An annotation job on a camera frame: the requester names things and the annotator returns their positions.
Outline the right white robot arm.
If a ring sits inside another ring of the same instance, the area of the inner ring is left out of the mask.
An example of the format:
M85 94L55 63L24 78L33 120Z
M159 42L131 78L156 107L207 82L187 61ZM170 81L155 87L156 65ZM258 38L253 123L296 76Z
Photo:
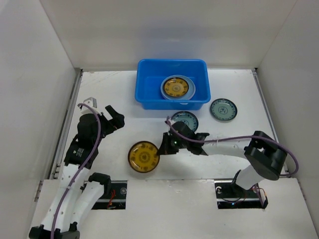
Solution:
M246 159L249 166L239 170L232 181L235 196L244 196L264 179L277 181L287 158L287 151L262 131L253 135L209 139L207 132L195 133L181 121L165 122L169 131L162 136L157 155L177 154L186 149L194 155L225 155Z

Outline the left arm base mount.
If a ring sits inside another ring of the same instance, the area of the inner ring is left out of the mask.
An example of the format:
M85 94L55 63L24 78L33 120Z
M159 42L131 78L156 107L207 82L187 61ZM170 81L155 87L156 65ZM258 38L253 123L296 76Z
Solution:
M94 204L93 210L125 210L127 181L112 181L110 192L105 192Z

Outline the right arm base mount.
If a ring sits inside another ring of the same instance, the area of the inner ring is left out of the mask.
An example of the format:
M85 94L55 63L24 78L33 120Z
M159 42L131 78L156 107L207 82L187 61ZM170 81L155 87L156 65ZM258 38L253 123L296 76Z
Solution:
M268 197L259 184L245 190L230 180L214 181L218 209L266 209Z

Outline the light blue plastic plate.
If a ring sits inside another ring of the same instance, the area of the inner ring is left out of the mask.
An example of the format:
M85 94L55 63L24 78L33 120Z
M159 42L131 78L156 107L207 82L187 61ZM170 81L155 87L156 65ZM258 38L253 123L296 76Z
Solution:
M169 79L169 78L172 78L172 77L180 77L180 78L185 79L185 80L188 82L188 84L189 84L189 90L188 90L188 92L186 93L186 95L184 95L183 97L173 98L173 97L166 96L166 95L163 93L162 86L163 86L164 81L167 80L167 79ZM160 91L161 91L162 96L163 96L165 99L168 99L168 100L190 100L190 99L194 96L194 94L195 94L195 92L196 92L196 87L195 87L194 82L193 82L190 78L188 78L188 77L186 77L186 76L183 76L183 75L172 75L172 76L169 76L169 77L165 78L165 79L162 81L161 86L160 86Z

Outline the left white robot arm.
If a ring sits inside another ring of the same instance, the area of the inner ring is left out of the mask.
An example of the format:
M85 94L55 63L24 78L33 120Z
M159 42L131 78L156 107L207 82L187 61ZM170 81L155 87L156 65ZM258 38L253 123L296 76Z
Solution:
M30 239L78 239L79 228L100 197L111 194L111 177L90 169L107 135L125 125L124 115L105 107L111 119L93 107L80 103L82 116L77 134L66 152L57 193L39 226L30 229Z

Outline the yellow patterned plate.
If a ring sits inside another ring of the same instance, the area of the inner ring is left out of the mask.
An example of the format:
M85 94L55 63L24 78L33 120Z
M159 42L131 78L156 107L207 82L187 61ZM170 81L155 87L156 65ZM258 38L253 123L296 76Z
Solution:
M157 152L158 148L152 142L139 141L130 148L128 163L136 172L149 173L159 164L160 156Z
M162 90L166 96L180 98L188 92L189 84L183 78L172 77L164 81Z

